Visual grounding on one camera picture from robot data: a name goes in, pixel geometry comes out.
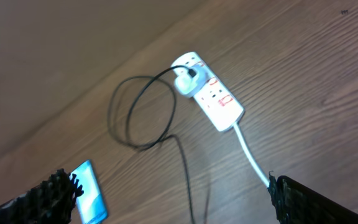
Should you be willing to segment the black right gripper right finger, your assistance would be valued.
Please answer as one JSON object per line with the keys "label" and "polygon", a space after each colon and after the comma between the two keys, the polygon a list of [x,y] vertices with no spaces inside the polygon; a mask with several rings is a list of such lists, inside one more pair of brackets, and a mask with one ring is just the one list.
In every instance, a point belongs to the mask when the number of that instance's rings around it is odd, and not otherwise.
{"label": "black right gripper right finger", "polygon": [[268,176],[267,188],[280,224],[358,224],[358,214],[301,183]]}

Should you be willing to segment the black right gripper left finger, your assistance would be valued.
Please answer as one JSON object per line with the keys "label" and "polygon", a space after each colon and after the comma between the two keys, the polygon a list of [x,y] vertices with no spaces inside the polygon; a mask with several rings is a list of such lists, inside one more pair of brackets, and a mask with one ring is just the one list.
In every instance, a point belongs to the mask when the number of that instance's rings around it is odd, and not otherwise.
{"label": "black right gripper left finger", "polygon": [[69,224],[84,194],[76,174],[59,169],[48,180],[0,205],[0,224]]}

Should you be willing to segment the black Samsung Galaxy smartphone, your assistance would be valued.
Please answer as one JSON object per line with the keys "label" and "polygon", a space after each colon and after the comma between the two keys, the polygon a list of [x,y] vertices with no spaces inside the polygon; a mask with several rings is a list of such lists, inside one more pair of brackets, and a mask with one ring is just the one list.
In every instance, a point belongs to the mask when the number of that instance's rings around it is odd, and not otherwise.
{"label": "black Samsung Galaxy smartphone", "polygon": [[108,210],[99,188],[90,160],[84,161],[70,174],[82,186],[83,194],[76,200],[81,221],[84,224],[100,224],[108,217]]}

